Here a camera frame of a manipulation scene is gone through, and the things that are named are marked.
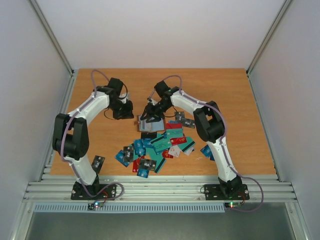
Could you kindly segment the brown leather card holder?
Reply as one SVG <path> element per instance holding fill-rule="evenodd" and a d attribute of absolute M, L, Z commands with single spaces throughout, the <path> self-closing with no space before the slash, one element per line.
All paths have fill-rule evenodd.
<path fill-rule="evenodd" d="M 135 125 L 138 132 L 161 132 L 165 130 L 165 120 L 147 123 L 146 120 L 140 120 L 141 116 L 136 116 Z"/>

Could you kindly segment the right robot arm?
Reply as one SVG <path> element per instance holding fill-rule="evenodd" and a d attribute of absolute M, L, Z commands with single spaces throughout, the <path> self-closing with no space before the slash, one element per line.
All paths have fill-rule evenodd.
<path fill-rule="evenodd" d="M 234 197 L 242 180 L 236 173 L 228 151 L 227 127 L 218 105 L 214 101 L 196 99 L 177 86 L 170 88 L 163 80 L 154 86 L 154 91 L 160 100 L 155 102 L 150 97 L 140 119 L 148 123 L 157 122 L 165 117 L 164 113 L 171 107 L 192 114 L 197 134 L 209 146 L 216 163 L 221 194 L 225 199 Z"/>

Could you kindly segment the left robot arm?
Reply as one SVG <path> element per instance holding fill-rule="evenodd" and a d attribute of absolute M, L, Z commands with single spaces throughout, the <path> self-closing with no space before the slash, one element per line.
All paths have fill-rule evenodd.
<path fill-rule="evenodd" d="M 59 113 L 54 120 L 52 148 L 63 162 L 72 168 L 76 181 L 82 185 L 83 194 L 96 199 L 101 193 L 98 174 L 88 158 L 90 145 L 88 126 L 103 110 L 112 110 L 115 120 L 133 119 L 133 103 L 128 93 L 121 94 L 126 85 L 111 78 L 105 86 L 94 86 L 88 99 L 73 111 Z"/>

